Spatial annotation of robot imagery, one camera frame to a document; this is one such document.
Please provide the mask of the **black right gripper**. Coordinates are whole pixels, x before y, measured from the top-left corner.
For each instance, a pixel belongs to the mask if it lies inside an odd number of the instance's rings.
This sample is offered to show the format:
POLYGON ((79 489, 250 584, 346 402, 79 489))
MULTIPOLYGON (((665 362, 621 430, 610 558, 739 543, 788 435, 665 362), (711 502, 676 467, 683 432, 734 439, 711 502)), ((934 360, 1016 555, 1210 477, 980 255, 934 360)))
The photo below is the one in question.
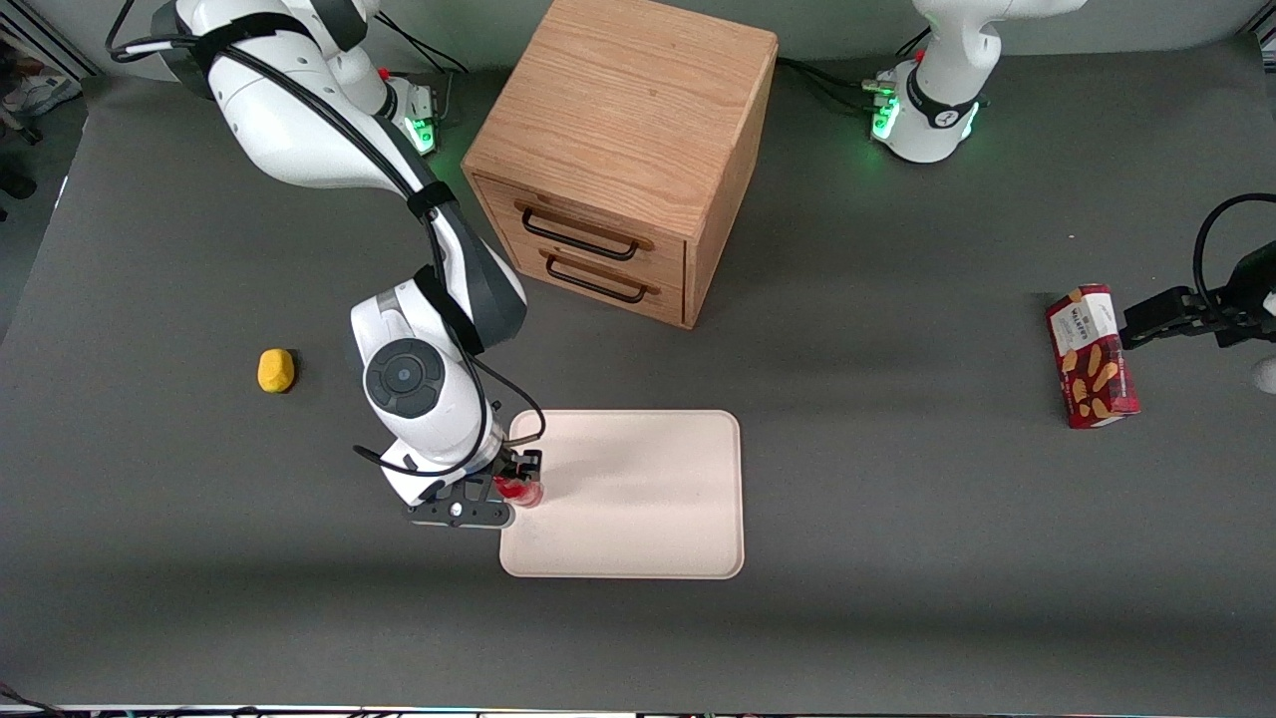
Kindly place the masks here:
MULTIPOLYGON (((523 482, 538 482, 544 460, 542 451, 516 454, 516 478, 523 482)), ((514 491, 514 471, 507 467, 508 454, 498 454, 478 471, 456 480, 439 491, 439 500, 498 500, 498 492, 514 491)))

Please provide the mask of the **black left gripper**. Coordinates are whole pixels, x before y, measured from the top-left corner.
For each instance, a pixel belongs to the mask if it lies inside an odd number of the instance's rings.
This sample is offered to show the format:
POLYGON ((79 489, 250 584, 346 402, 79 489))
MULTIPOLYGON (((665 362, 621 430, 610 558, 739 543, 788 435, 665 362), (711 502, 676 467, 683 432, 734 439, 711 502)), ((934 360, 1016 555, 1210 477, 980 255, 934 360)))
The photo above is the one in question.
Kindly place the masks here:
POLYGON ((1138 349, 1148 342, 1176 335, 1212 333, 1220 347, 1245 341, 1275 342, 1273 318, 1275 245, 1266 244, 1242 258, 1228 282, 1202 289, 1206 304, 1188 287, 1171 287, 1125 310, 1122 349, 1138 349))

